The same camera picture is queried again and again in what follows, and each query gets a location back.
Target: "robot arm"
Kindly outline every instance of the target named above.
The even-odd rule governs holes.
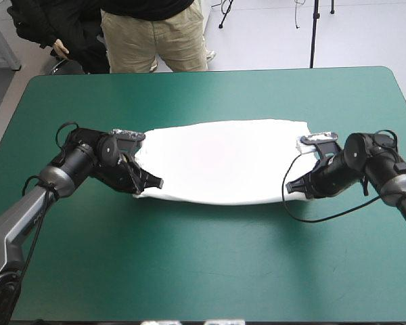
[[[287,191],[307,198],[338,195],[359,181],[368,195],[370,182],[382,200],[396,207],[406,220],[406,162],[397,151],[397,137],[383,133],[353,133],[341,150],[336,137],[302,137],[302,145],[314,145],[320,159],[312,171],[286,184]]]
[[[144,133],[134,131],[105,133],[77,127],[68,134],[61,152],[39,173],[42,181],[0,216],[0,325],[6,324],[18,299],[25,265],[22,243],[53,203],[74,193],[88,176],[132,194],[162,187],[161,178],[134,160],[144,138]]]

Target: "tripod stand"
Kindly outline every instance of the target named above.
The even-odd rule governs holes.
[[[334,10],[334,0],[331,0],[331,14],[335,13]],[[316,44],[316,28],[317,28],[317,20],[320,18],[319,14],[319,0],[314,0],[314,11],[313,11],[313,35],[311,36],[311,54],[310,54],[310,69],[313,68],[314,65],[314,51],[315,51],[315,44]]]
[[[224,20],[227,17],[227,14],[230,12],[231,5],[233,5],[233,0],[228,0],[229,1],[229,7],[227,8],[227,11],[224,13],[223,20],[221,20],[221,23],[218,25],[219,28],[223,27]],[[331,0],[331,14],[335,13],[334,10],[334,1]],[[221,11],[223,11],[223,3],[224,1],[221,2]],[[317,20],[320,18],[319,14],[319,0],[314,0],[314,11],[313,11],[313,34],[311,36],[311,54],[310,54],[310,68],[313,68],[314,65],[314,53],[315,53],[315,44],[316,44],[316,28],[317,28]]]

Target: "shoe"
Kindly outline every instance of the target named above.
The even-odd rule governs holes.
[[[149,73],[153,73],[158,69],[158,61],[156,59],[152,62],[152,65],[150,66]]]
[[[206,61],[209,63],[210,61],[212,61],[215,56],[217,55],[217,53],[215,51],[211,51],[209,49],[206,49]]]

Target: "white cloth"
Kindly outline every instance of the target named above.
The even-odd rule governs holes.
[[[281,201],[281,183],[294,158],[296,140],[308,135],[306,122],[284,120],[223,121],[155,129],[135,158],[141,168],[164,180],[151,196],[204,204],[241,205]],[[301,156],[286,180],[310,171],[312,154]],[[302,193],[286,200],[305,199]]]

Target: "black cable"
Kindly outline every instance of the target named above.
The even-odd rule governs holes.
[[[296,26],[296,29],[299,28],[299,26],[298,26],[298,20],[297,20],[298,5],[301,5],[301,7],[302,7],[302,6],[305,4],[305,1],[306,1],[306,0],[304,0],[303,2],[300,2],[299,0],[294,0],[294,2],[295,2],[295,26]]]
[[[37,240],[39,238],[39,234],[41,232],[43,220],[44,220],[45,214],[47,212],[49,195],[53,192],[54,196],[56,197],[56,200],[57,200],[57,197],[58,197],[58,194],[55,192],[54,185],[52,183],[46,183],[39,176],[36,176],[36,175],[30,176],[26,180],[26,182],[24,183],[24,187],[22,188],[22,196],[24,196],[26,194],[27,186],[28,186],[28,184],[30,183],[30,181],[32,179],[38,179],[39,180],[39,185],[44,187],[46,189],[46,191],[45,191],[45,195],[43,197],[43,203],[42,203],[41,210],[39,212],[39,216],[38,216],[37,220],[34,221],[35,223],[36,222],[38,223],[38,226],[36,228],[35,235],[33,236],[33,240],[32,240],[32,244],[30,246],[30,250],[29,250],[29,252],[27,254],[26,263],[24,264],[24,267],[21,270],[20,279],[18,280],[18,283],[17,283],[17,285],[15,287],[15,291],[12,294],[12,298],[10,299],[10,304],[9,304],[9,307],[8,307],[8,311],[7,311],[7,315],[5,317],[5,323],[4,324],[8,324],[11,317],[12,317],[12,311],[13,311],[12,305],[13,305],[14,299],[16,298],[16,295],[17,295],[18,291],[21,289],[22,281],[23,281],[23,279],[24,279],[24,277],[26,275],[28,265],[30,264],[30,260],[32,259],[33,252],[35,250],[35,246],[36,246]]]
[[[77,122],[72,122],[72,121],[70,121],[70,122],[66,122],[66,123],[63,123],[62,125],[60,125],[60,127],[59,127],[58,130],[57,130],[57,132],[55,133],[55,144],[56,144],[57,147],[59,147],[61,150],[63,150],[63,149],[62,149],[62,146],[59,145],[59,133],[60,133],[60,131],[61,131],[62,129],[64,129],[65,127],[68,127],[69,125],[75,125],[76,128],[79,128],[79,125],[78,125]]]
[[[78,125],[78,123],[77,122],[72,122],[72,121],[70,121],[70,122],[66,122],[66,123],[63,123],[62,125],[60,125],[60,127],[58,128],[58,130],[57,130],[57,132],[55,133],[55,144],[57,145],[57,147],[59,147],[59,149],[60,149],[60,157],[61,157],[61,159],[60,160],[63,160],[64,158],[65,158],[65,150],[63,149],[63,146],[61,146],[60,144],[59,144],[59,133],[60,133],[60,131],[62,130],[62,129],[64,129],[65,127],[68,127],[69,125],[75,125],[76,126],[76,129],[78,129],[79,128],[79,125]]]
[[[229,5],[230,5],[230,3],[233,2],[233,0],[223,0],[223,1],[221,2],[221,13],[222,13],[223,15],[227,15],[227,14],[230,12],[230,10],[231,10],[231,7],[227,7],[227,11],[224,12],[224,3],[226,3],[227,1],[229,2]]]
[[[392,135],[392,139],[394,140],[394,144],[393,144],[392,146],[387,146],[386,144],[380,144],[380,143],[376,140],[376,136],[377,136],[378,134],[381,134],[381,132],[387,132],[387,133],[389,133],[389,134]],[[395,134],[394,131],[391,131],[391,130],[379,130],[379,131],[373,133],[371,139],[373,140],[373,144],[375,144],[375,145],[377,145],[377,146],[379,146],[379,147],[382,147],[382,148],[387,149],[387,150],[394,156],[394,159],[395,159],[396,163],[400,163],[400,162],[401,162],[401,158],[400,158],[400,156],[399,156],[399,154],[398,154],[398,153],[399,153],[399,149],[398,149],[398,147],[399,147],[399,146],[398,146],[399,140],[398,140],[398,138],[397,138],[397,134]]]
[[[341,217],[342,215],[347,215],[348,213],[351,213],[351,212],[353,212],[353,211],[362,209],[362,208],[366,207],[367,205],[370,205],[371,203],[374,203],[375,201],[377,201],[377,200],[379,200],[380,198],[383,198],[383,197],[385,197],[385,196],[401,195],[401,196],[403,196],[403,197],[406,197],[406,192],[389,192],[389,193],[385,193],[385,194],[378,195],[377,197],[372,198],[371,200],[368,200],[367,202],[365,202],[365,203],[363,203],[363,204],[360,204],[360,205],[358,205],[358,206],[356,206],[356,207],[353,207],[353,208],[351,208],[351,209],[345,210],[345,211],[343,211],[343,212],[337,213],[337,214],[335,214],[335,215],[330,215],[329,217],[324,217],[324,218],[321,218],[321,219],[314,219],[314,220],[308,220],[308,219],[301,219],[301,218],[298,218],[298,217],[296,217],[292,212],[290,212],[289,208],[287,207],[287,202],[286,202],[286,199],[285,199],[285,197],[284,197],[284,184],[285,184],[285,182],[286,182],[286,178],[287,178],[287,176],[288,176],[288,174],[289,174],[289,172],[290,172],[290,169],[292,169],[292,167],[293,167],[294,163],[296,162],[296,160],[298,160],[298,158],[301,157],[301,156],[302,156],[302,154],[299,154],[299,155],[292,161],[292,163],[290,164],[288,170],[286,171],[286,174],[284,175],[283,182],[282,182],[282,184],[281,184],[281,197],[282,197],[282,200],[283,200],[283,206],[284,206],[284,208],[285,208],[287,214],[289,214],[289,216],[291,216],[291,218],[293,218],[293,219],[295,219],[295,220],[297,220],[297,221],[299,221],[299,222],[304,222],[304,223],[319,223],[319,222],[323,222],[323,221],[335,219],[335,218],[337,218],[337,217]]]

